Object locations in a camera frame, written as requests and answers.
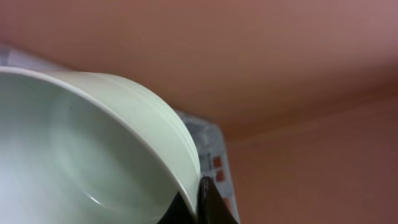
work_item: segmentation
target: pink wall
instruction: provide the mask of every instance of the pink wall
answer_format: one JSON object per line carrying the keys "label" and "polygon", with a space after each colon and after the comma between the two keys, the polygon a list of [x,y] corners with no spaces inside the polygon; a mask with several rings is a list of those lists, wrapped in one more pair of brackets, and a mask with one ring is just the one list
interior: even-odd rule
{"label": "pink wall", "polygon": [[0,41],[135,80],[229,139],[397,82],[395,0],[1,0]]}
{"label": "pink wall", "polygon": [[398,98],[228,147],[242,223],[398,223]]}

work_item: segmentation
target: bowl rim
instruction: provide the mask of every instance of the bowl rim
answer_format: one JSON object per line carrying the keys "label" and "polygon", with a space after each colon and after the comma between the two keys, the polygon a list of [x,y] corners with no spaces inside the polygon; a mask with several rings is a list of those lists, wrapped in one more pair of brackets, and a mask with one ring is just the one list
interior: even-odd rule
{"label": "bowl rim", "polygon": [[[85,74],[86,72],[76,72],[76,71],[48,71],[49,73],[52,72],[66,72],[66,73],[82,73]],[[68,90],[83,99],[87,100],[88,102],[92,103],[94,106],[98,107],[100,110],[102,110],[104,113],[108,114],[110,117],[115,119],[116,122],[118,122],[120,125],[122,125],[124,128],[127,129],[141,144],[144,148],[146,148],[150,154],[154,157],[154,159],[159,162],[160,166],[164,169],[166,174],[170,177],[172,183],[174,186],[176,186],[176,189],[181,193],[185,204],[191,213],[192,217],[197,220],[197,208],[196,205],[192,204],[190,197],[188,196],[187,191],[184,189],[182,183],[178,180],[177,176],[175,173],[170,169],[170,167],[164,162],[164,160],[160,157],[156,151],[149,146],[147,141],[145,141],[138,133],[136,130],[134,130],[130,125],[125,122],[125,120],[118,115],[116,112],[114,112],[110,107],[108,107],[105,103],[101,102],[101,100],[95,98],[94,96],[90,95],[89,93],[85,92],[81,88],[78,88],[75,85],[72,85],[71,83],[68,83],[66,81],[63,81],[55,76],[47,74],[47,71],[35,71],[35,70],[29,70],[25,68],[18,68],[18,67],[9,67],[9,66],[0,66],[0,75],[1,73],[11,73],[15,75],[23,75],[31,78],[36,78],[54,85],[57,85],[65,90]]]}

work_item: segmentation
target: black object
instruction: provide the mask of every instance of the black object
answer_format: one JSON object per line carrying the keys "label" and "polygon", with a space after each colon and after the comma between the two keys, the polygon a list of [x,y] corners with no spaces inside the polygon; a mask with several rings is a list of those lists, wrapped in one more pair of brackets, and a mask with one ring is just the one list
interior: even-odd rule
{"label": "black object", "polygon": [[[198,191],[199,224],[238,224],[210,177],[202,177]],[[194,224],[180,192],[158,224]]]}

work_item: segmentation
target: red tile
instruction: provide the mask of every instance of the red tile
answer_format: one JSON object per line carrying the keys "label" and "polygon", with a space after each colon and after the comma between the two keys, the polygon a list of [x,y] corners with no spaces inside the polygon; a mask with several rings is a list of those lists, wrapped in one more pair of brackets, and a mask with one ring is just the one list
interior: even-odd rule
{"label": "red tile", "polygon": [[215,157],[214,159],[213,159],[213,167],[214,168],[220,168],[220,167],[222,167],[223,165],[221,164],[221,157],[220,156],[217,156],[217,157]]}
{"label": "red tile", "polygon": [[225,180],[224,171],[223,170],[217,171],[217,173],[216,173],[216,181],[220,182],[220,181],[223,181],[223,180]]}

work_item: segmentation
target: bowl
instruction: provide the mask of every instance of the bowl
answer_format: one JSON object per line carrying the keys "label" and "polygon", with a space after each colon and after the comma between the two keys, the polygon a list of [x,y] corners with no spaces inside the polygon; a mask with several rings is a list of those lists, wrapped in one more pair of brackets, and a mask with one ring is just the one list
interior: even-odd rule
{"label": "bowl", "polygon": [[0,67],[0,223],[196,216],[198,154],[173,109],[114,75]]}

